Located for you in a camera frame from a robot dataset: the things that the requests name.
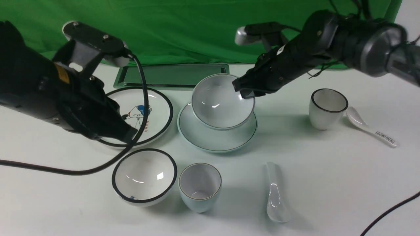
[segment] black wire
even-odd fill
[[[340,15],[340,13],[339,13],[339,11],[338,11],[338,9],[337,9],[336,5],[334,4],[333,0],[329,0],[329,2],[330,2],[330,4],[331,4],[331,6],[333,7],[334,11],[335,11],[338,15]]]
[[[366,20],[371,20],[372,15],[370,14],[370,8],[369,8],[369,0],[361,0],[362,1],[362,9],[363,9],[363,15]]]
[[[393,212],[395,209],[399,208],[400,206],[416,199],[420,197],[420,192],[418,192],[417,194],[413,195],[412,197],[409,197],[407,199],[405,199],[404,201],[398,203],[397,205],[391,207],[389,210],[387,210],[386,212],[382,213],[378,218],[376,218],[364,231],[360,236],[365,236],[365,234],[377,223],[379,222],[382,218],[384,218],[387,214]]]
[[[362,12],[363,12],[363,9],[362,9],[362,5],[360,4],[360,2],[359,2],[359,0],[352,0],[352,2],[356,5],[356,7],[357,7],[357,18],[360,18],[360,15],[362,14]]]
[[[340,64],[338,61],[333,61],[333,62],[329,62],[329,63],[324,63],[324,64],[322,64],[321,65],[321,70],[320,71],[318,71],[317,73],[315,73],[315,74],[310,74],[309,72],[306,72],[306,74],[308,74],[310,77],[310,79],[312,78],[312,77],[318,77],[324,70],[326,70],[326,69],[328,69],[328,68],[330,68],[330,67],[332,67],[332,66],[334,66],[334,65],[338,65],[338,64]]]
[[[298,28],[295,28],[295,27],[292,27],[292,26],[287,26],[287,25],[285,25],[284,27],[285,27],[286,29],[291,29],[291,30],[294,30],[294,31],[296,31],[296,32],[302,33],[302,30],[300,30],[300,29],[298,29]]]
[[[419,40],[420,40],[420,35],[415,40],[411,41],[409,44],[416,45]]]
[[[147,108],[149,107],[149,98],[147,94],[146,78],[144,76],[142,65],[139,59],[137,59],[135,55],[129,53],[127,56],[135,61],[137,68],[139,70],[140,76],[142,78],[144,107]],[[65,170],[65,169],[53,168],[53,167],[42,166],[42,165],[34,165],[34,164],[28,164],[28,163],[22,163],[22,162],[10,161],[10,160],[0,160],[0,165],[18,167],[18,168],[24,168],[24,169],[30,169],[30,170],[39,170],[39,171],[56,173],[56,174],[61,174],[61,175],[68,175],[68,176],[84,176],[84,175],[93,174],[93,173],[99,172],[101,170],[104,170],[110,167],[112,164],[116,163],[119,159],[121,159],[125,154],[127,154],[134,147],[134,145],[139,140],[140,136],[143,134],[144,129],[146,128],[148,117],[149,117],[149,113],[145,112],[142,125],[140,126],[139,131],[137,132],[134,139],[130,143],[127,144],[126,148],[124,148],[120,153],[118,153],[114,158],[112,158],[107,163],[100,165],[98,167],[89,169],[89,170]]]

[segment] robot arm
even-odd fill
[[[124,42],[80,22],[67,23],[63,33],[69,41],[50,61],[28,48],[10,22],[0,21],[0,105],[89,139],[131,142],[137,130],[92,75],[102,59],[117,66],[129,62]]]
[[[254,68],[233,81],[235,90],[244,98],[274,93],[331,60],[369,76],[392,73],[420,86],[420,49],[406,44],[406,31],[399,25],[320,10],[308,18],[302,32],[289,42],[281,33],[285,28],[270,22],[238,29],[236,44],[262,42],[268,51],[259,56]]]

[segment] white spoon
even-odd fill
[[[356,109],[354,107],[349,107],[347,108],[347,118],[349,119],[349,121],[355,126],[358,127],[359,129],[370,133],[371,135],[373,135],[374,137],[376,137],[377,139],[381,140],[382,142],[386,143],[388,146],[395,148],[397,147],[399,144],[398,142],[389,137],[388,135],[380,132],[380,131],[375,131],[372,130],[363,120],[362,117],[360,117],[359,113],[356,111]]]
[[[278,178],[276,164],[267,162],[268,181],[270,183],[270,193],[268,194],[267,215],[275,222],[286,223],[290,219],[290,214],[280,198],[278,190]]]

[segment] white tabletop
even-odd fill
[[[397,22],[415,38],[420,27],[416,0],[404,1]],[[243,75],[251,65],[231,65]],[[113,90],[117,68],[101,65],[95,75]],[[311,93],[332,88],[343,93],[371,126],[395,137],[391,149],[342,122],[328,131],[308,121]],[[326,71],[302,76],[275,94],[257,98],[260,126],[244,149],[226,155],[199,151],[186,143],[176,116],[191,91],[161,90],[174,106],[168,132],[147,147],[169,153],[178,172],[206,162],[223,178],[215,208],[195,214],[182,203],[177,187],[162,203],[133,207],[111,186],[113,166],[89,176],[61,176],[0,166],[0,235],[283,235],[354,236],[394,204],[420,190],[420,88],[394,76],[370,78],[358,71]],[[119,151],[81,135],[0,107],[1,158],[68,169],[100,165]],[[266,216],[264,164],[282,170],[283,195],[292,219],[282,225]],[[416,235],[420,199],[394,211],[369,235]]]

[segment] yellow label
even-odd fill
[[[56,63],[54,63],[54,65],[57,68],[58,77],[60,78],[60,80],[66,84],[70,84],[70,78],[68,77],[66,70],[63,67],[57,65]]]

